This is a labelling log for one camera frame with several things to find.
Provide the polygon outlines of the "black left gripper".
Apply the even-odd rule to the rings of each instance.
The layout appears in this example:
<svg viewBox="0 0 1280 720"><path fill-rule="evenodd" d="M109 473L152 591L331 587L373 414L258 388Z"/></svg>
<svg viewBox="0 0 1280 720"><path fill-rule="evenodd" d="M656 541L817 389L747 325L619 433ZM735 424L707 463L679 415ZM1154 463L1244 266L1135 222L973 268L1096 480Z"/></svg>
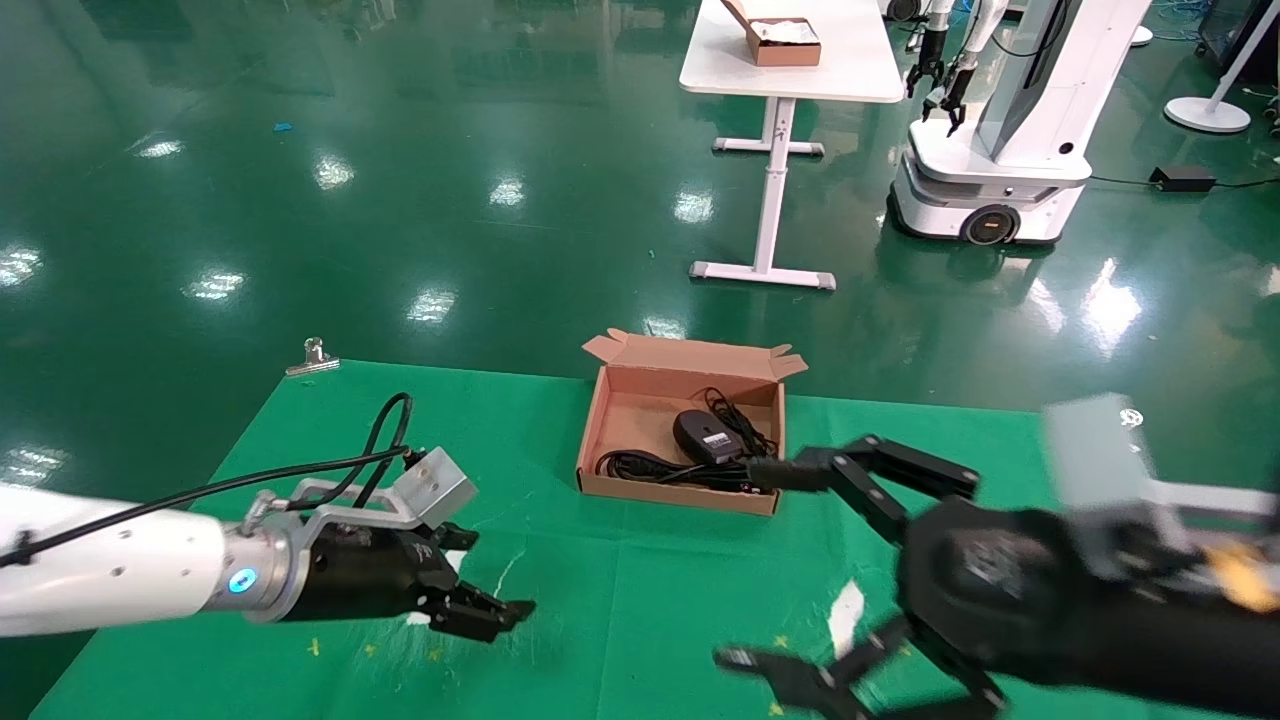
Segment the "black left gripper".
<svg viewBox="0 0 1280 720"><path fill-rule="evenodd" d="M530 619L531 600L502 601L470 584L445 552L468 552L476 530L452 521L419 530L326 527L310 548L307 571L282 623L398 618L422 609L438 633L492 643Z"/></svg>

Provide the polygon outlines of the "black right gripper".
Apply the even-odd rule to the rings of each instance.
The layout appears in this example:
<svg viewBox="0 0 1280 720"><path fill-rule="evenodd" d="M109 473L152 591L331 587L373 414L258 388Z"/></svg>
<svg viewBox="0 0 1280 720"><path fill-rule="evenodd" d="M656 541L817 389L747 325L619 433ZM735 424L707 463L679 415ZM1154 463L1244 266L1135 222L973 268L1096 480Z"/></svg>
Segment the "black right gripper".
<svg viewBox="0 0 1280 720"><path fill-rule="evenodd" d="M1101 684L1100 579L1059 515L983 509L966 501L979 488L975 470L879 436L805 447L792 460L751 460L748 479L763 489L833 492L899 546L905 616L829 664L742 646L714 651L716 666L763 678L780 706L824 719L997 719L1007 708L997 674L1038 685ZM909 518L878 479L943 500ZM872 711L855 687L908 644L964 692Z"/></svg>

